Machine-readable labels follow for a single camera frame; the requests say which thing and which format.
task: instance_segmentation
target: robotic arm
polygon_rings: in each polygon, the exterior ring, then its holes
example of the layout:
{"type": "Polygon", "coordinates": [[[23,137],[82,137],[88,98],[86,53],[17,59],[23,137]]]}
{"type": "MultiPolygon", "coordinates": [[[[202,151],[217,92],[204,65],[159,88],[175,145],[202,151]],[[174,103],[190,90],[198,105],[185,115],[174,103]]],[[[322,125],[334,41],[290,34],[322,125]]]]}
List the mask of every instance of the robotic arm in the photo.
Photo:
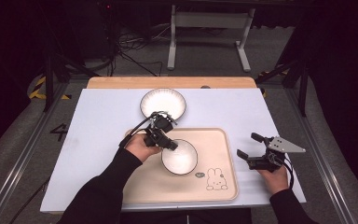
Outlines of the robotic arm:
{"type": "Polygon", "coordinates": [[[172,139],[167,137],[164,133],[168,133],[173,129],[172,123],[176,121],[164,111],[153,112],[148,118],[138,124],[119,144],[120,147],[125,147],[132,136],[141,130],[137,130],[145,122],[151,120],[151,123],[145,128],[146,139],[145,143],[148,147],[159,146],[175,150],[178,146],[173,142],[172,139]]]}
{"type": "Polygon", "coordinates": [[[266,145],[266,153],[262,157],[249,157],[248,154],[237,149],[237,156],[245,160],[249,169],[251,170],[268,170],[273,172],[281,168],[282,165],[286,166],[292,176],[290,180],[290,188],[293,186],[293,168],[289,167],[285,160],[285,153],[292,152],[305,152],[306,149],[298,147],[295,144],[281,138],[281,137],[263,137],[260,134],[252,133],[251,137],[266,145]]]}

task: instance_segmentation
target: black sleeve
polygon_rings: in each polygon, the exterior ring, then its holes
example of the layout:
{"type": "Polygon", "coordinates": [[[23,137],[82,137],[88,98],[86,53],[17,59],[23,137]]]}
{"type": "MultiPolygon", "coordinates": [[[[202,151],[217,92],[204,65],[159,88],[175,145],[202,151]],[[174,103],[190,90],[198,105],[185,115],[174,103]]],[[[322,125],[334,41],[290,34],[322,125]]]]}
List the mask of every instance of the black sleeve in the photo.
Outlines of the black sleeve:
{"type": "Polygon", "coordinates": [[[282,190],[269,199],[280,224],[314,224],[291,189],[282,190]]]}
{"type": "Polygon", "coordinates": [[[124,186],[140,165],[128,150],[119,150],[109,166],[80,189],[58,223],[116,223],[124,186]]]}

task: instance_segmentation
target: table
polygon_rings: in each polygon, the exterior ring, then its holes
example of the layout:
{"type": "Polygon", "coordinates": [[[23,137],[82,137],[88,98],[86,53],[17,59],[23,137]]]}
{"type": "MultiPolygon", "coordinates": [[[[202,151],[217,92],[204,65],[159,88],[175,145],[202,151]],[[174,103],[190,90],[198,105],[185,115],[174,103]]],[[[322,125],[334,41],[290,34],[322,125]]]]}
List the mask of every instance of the table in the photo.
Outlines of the table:
{"type": "MultiPolygon", "coordinates": [[[[123,204],[122,210],[227,208],[269,204],[270,195],[262,177],[256,171],[250,171],[246,162],[236,156],[237,148],[246,149],[250,156],[261,156],[265,152],[263,144],[250,138],[249,129],[267,136],[277,135],[261,91],[255,87],[251,78],[94,77],[82,91],[42,202],[41,212],[60,213],[65,210],[81,186],[98,175],[112,160],[116,153],[116,148],[112,146],[117,146],[121,139],[111,136],[120,136],[136,125],[137,121],[132,120],[142,118],[138,100],[151,89],[163,87],[175,88],[186,99],[188,110],[178,120],[180,128],[214,126],[226,131],[239,193],[231,201],[127,203],[123,204]],[[211,89],[200,89],[205,86],[211,89]],[[224,111],[230,111],[230,114],[220,119],[212,119],[222,114],[213,103],[218,103],[225,108],[224,111]],[[118,106],[123,104],[126,105],[126,110],[118,106]],[[214,110],[201,113],[206,105],[212,105],[214,110]]],[[[294,193],[302,203],[306,201],[297,179],[294,193]]]]}

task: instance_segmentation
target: white tabletop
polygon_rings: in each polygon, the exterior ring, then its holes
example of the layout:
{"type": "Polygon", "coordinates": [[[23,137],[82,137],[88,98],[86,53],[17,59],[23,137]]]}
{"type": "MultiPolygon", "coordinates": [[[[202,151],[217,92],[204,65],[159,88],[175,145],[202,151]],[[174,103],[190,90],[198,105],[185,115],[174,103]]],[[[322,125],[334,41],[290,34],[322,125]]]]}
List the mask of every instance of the white tabletop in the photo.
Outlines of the white tabletop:
{"type": "MultiPolygon", "coordinates": [[[[265,153],[264,144],[251,133],[266,137],[278,132],[259,89],[176,89],[186,100],[186,112],[177,128],[220,128],[227,134],[238,181],[238,196],[231,201],[123,204],[123,211],[244,207],[269,204],[262,177],[237,157],[237,149],[251,157],[265,153]]],[[[51,176],[40,211],[63,212],[80,188],[112,161],[123,134],[145,119],[140,102],[150,89],[85,89],[61,154],[51,176]]],[[[294,193],[306,201],[295,176],[294,193]]]]}

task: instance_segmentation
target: person's arm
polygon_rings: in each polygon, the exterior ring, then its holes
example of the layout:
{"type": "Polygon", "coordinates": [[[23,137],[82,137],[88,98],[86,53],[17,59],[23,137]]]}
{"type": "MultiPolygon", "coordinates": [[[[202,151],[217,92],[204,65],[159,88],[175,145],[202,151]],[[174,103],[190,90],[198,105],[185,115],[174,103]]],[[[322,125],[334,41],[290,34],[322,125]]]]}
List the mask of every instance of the person's arm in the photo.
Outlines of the person's arm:
{"type": "Polygon", "coordinates": [[[272,194],[269,201],[280,224],[317,223],[310,219],[296,195],[289,189],[284,166],[273,173],[267,170],[258,170],[258,173],[264,177],[267,188],[272,194]]]}
{"type": "Polygon", "coordinates": [[[158,147],[147,147],[144,138],[134,135],[108,167],[80,189],[58,223],[116,223],[127,180],[150,155],[160,152],[158,147]]]}

